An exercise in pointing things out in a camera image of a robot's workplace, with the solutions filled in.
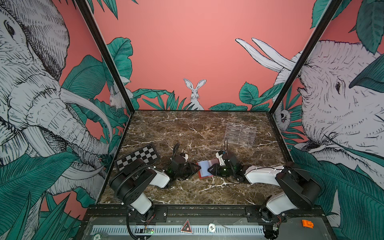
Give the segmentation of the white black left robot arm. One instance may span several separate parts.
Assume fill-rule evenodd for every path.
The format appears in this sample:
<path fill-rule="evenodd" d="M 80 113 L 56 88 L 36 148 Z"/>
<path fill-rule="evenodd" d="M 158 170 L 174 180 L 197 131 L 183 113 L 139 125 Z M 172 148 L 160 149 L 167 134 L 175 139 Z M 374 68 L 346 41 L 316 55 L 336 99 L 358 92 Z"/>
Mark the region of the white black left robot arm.
<path fill-rule="evenodd" d="M 173 156 L 163 169 L 146 164 L 142 159 L 133 161 L 110 181 L 115 198 L 145 216 L 153 208 L 153 203 L 144 194 L 149 185 L 164 189 L 176 180 L 186 180 L 199 172 L 201 167 L 188 158 L 183 153 Z"/>

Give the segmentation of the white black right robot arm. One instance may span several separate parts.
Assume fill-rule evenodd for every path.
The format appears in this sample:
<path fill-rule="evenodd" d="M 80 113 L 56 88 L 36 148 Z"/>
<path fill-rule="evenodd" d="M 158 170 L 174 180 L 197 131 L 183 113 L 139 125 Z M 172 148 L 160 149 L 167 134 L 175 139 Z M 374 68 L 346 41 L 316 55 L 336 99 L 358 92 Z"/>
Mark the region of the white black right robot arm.
<path fill-rule="evenodd" d="M 228 151 L 218 151 L 216 158 L 219 162 L 207 169 L 213 176 L 233 177 L 241 184 L 269 184 L 282 189 L 280 194 L 269 197 L 260 207 L 258 216 L 265 222 L 272 222 L 289 210 L 310 211 L 321 193 L 321 186 L 309 172 L 294 162 L 277 167 L 243 165 Z"/>

